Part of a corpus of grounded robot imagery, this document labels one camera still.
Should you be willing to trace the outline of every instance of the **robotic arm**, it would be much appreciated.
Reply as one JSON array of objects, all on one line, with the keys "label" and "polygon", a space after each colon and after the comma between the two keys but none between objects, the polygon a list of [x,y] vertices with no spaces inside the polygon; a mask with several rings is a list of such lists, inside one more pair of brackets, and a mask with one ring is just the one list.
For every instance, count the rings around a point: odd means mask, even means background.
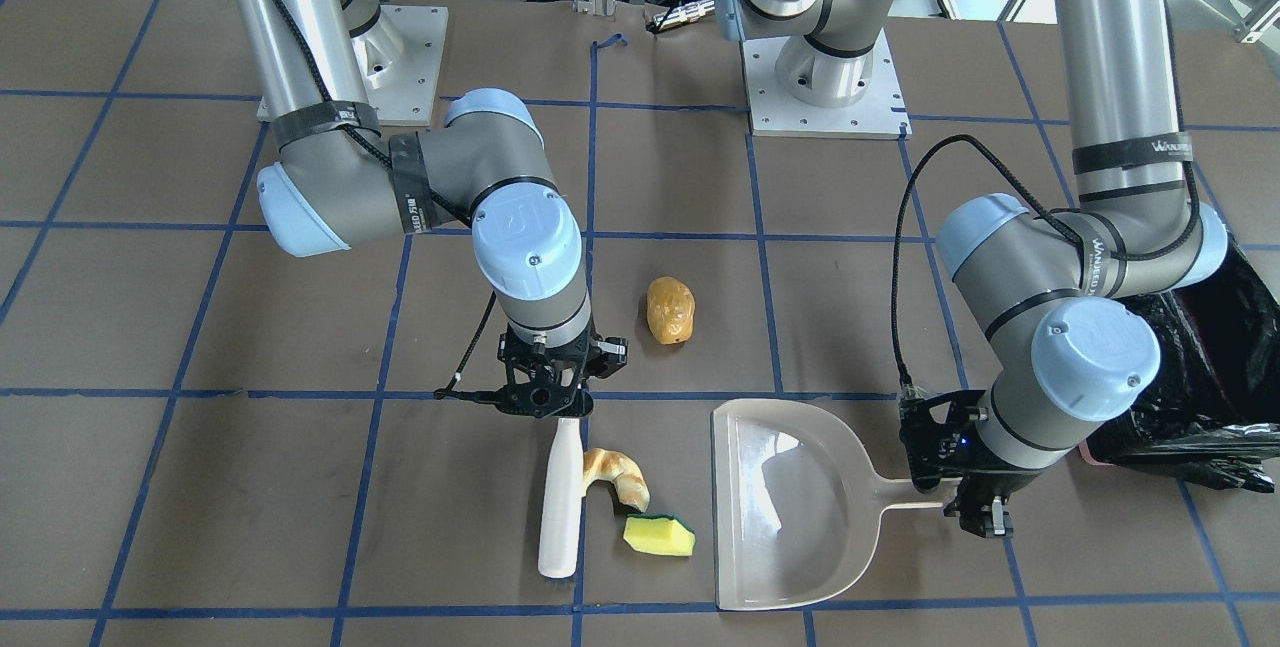
[{"label": "robotic arm", "polygon": [[525,105],[476,90],[444,129],[384,143],[339,0],[237,1],[280,150],[257,177],[280,247],[310,256],[468,224],[508,328],[507,384],[465,396],[508,414],[589,414],[588,378],[621,369],[626,341],[595,333],[581,234]]},{"label": "robotic arm", "polygon": [[[1033,217],[1007,195],[952,213],[938,250],[1004,372],[986,392],[905,395],[901,439],[922,491],[961,477],[948,515],[1011,533],[1010,495],[1156,378],[1151,328],[1114,297],[1212,274],[1222,220],[1193,201],[1162,0],[1056,0],[1080,210]],[[818,106],[855,100],[892,0],[716,0],[731,40],[792,35],[777,73]],[[929,410],[951,402],[943,423]]]}]

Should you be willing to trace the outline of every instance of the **gray floor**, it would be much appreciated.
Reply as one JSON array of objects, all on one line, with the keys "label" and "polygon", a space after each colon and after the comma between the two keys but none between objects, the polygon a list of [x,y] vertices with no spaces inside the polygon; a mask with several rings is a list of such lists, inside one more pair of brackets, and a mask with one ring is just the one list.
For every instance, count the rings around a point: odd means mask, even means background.
[{"label": "gray floor", "polygon": [[[449,9],[440,94],[534,102],[596,324],[634,346],[594,387],[588,445],[635,456],[694,556],[630,551],[593,491],[580,578],[536,574],[553,425],[424,400],[488,295],[467,237],[275,247],[246,196],[275,149],[232,0],[0,0],[0,643],[1276,643],[1280,500],[1074,456],[1019,493],[1011,542],[891,514],[836,600],[714,610],[710,410],[810,400],[905,475],[884,307],[906,160],[970,132],[1064,204],[1056,28],[893,19],[915,136],[814,141],[749,135],[712,26],[655,40],[632,8]],[[620,31],[628,45],[595,50]],[[1280,87],[1220,33],[1178,41],[1204,192],[1280,291]],[[997,190],[952,152],[909,220],[904,346],[932,389],[998,369],[929,238]],[[659,274],[699,300],[681,347],[646,336]],[[498,322],[474,387],[500,377]]]}]

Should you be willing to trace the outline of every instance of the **silver connector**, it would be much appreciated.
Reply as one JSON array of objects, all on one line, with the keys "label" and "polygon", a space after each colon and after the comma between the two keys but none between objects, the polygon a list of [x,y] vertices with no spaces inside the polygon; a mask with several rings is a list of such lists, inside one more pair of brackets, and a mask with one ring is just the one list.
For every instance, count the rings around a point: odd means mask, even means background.
[{"label": "silver connector", "polygon": [[716,14],[716,0],[685,3],[676,9],[655,14],[645,28],[657,35],[659,32],[675,29],[676,27],[685,27],[685,24],[699,22],[699,19],[713,14]]}]

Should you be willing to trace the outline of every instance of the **white mounting plate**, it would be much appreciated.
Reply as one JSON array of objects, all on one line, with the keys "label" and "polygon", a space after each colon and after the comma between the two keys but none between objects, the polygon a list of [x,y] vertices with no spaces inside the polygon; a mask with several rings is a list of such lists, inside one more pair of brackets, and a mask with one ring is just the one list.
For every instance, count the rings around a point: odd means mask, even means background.
[{"label": "white mounting plate", "polygon": [[[369,104],[378,110],[381,124],[426,127],[431,123],[431,109],[435,106],[449,10],[443,6],[383,5],[383,18],[390,19],[404,37],[408,59],[392,68],[394,74],[379,74],[380,87],[365,81]],[[257,105],[257,118],[262,122],[269,118],[265,101]]]},{"label": "white mounting plate", "polygon": [[742,42],[742,74],[754,135],[897,140],[904,128],[908,136],[911,135],[911,120],[906,117],[897,69],[883,31],[867,55],[872,60],[870,78],[863,87],[863,96],[847,108],[813,106],[796,100],[782,87],[773,65],[788,38]]}]

